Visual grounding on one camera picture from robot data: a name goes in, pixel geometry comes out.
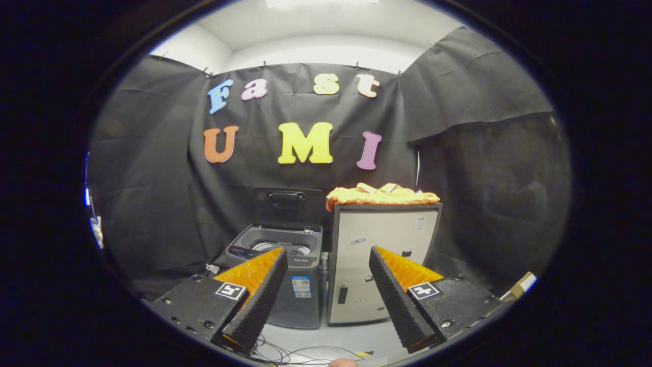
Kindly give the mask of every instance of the barcode sticker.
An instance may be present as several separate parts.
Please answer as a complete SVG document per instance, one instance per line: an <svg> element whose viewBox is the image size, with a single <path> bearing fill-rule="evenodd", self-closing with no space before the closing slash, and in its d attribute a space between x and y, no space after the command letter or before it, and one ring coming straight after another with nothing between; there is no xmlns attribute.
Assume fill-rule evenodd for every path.
<svg viewBox="0 0 652 367"><path fill-rule="evenodd" d="M422 231L424 224L426 224L426 217L418 217L417 218L417 224L415 225L415 230L416 231Z"/></svg>
<svg viewBox="0 0 652 367"><path fill-rule="evenodd" d="M292 289L296 293L305 293L305 292L310 292L310 277L309 276L293 276L291 277L292 280Z"/></svg>

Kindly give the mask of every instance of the cabinet door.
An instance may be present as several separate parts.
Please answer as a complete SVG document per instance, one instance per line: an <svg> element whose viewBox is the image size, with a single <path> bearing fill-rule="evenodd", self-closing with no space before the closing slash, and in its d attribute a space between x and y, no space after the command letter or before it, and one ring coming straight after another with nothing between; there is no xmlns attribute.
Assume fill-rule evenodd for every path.
<svg viewBox="0 0 652 367"><path fill-rule="evenodd" d="M330 323L356 323L389 317L369 270L372 246L423 264L438 211L340 211Z"/></svg>

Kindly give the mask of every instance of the white floor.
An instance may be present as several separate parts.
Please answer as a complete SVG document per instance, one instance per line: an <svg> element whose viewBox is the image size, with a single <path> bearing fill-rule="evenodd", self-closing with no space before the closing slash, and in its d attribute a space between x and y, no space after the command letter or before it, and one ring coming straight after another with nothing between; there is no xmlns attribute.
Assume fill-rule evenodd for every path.
<svg viewBox="0 0 652 367"><path fill-rule="evenodd" d="M261 339L267 343L260 342L258 355L252 355L252 357L275 362L303 362L304 364L300 366L324 366L337 358L349 358L357 360L359 367L378 367L399 362L426 351L424 349L412 355L408 354L408 351L401 346L389 319L367 325L330 327L326 323L324 315L321 328L315 330L298 330L266 324L261 333ZM275 349L269 345L270 343L284 351Z"/></svg>

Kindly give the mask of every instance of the washing machine drum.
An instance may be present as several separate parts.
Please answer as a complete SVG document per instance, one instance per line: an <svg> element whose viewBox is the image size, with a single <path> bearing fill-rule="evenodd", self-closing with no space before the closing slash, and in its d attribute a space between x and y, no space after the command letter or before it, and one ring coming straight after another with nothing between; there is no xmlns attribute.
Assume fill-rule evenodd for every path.
<svg viewBox="0 0 652 367"><path fill-rule="evenodd" d="M254 242L250 249L260 252L268 252L278 247L284 247L288 255L307 256L310 253L310 247L305 244L288 244L270 240L260 240Z"/></svg>

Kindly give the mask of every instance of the yellow letter m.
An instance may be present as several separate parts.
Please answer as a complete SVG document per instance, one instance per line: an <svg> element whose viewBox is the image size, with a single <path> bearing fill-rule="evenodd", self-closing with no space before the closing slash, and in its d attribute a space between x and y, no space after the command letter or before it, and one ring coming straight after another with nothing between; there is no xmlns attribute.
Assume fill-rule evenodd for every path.
<svg viewBox="0 0 652 367"><path fill-rule="evenodd" d="M278 129L283 133L283 148L281 156L278 158L279 163L289 165L296 162L297 159L292 155L293 148L301 163L306 161L311 149L311 163L331 163L333 161L328 142L329 133L333 129L333 125L330 123L317 122L312 126L308 136L304 136L301 128L294 122L282 123Z"/></svg>

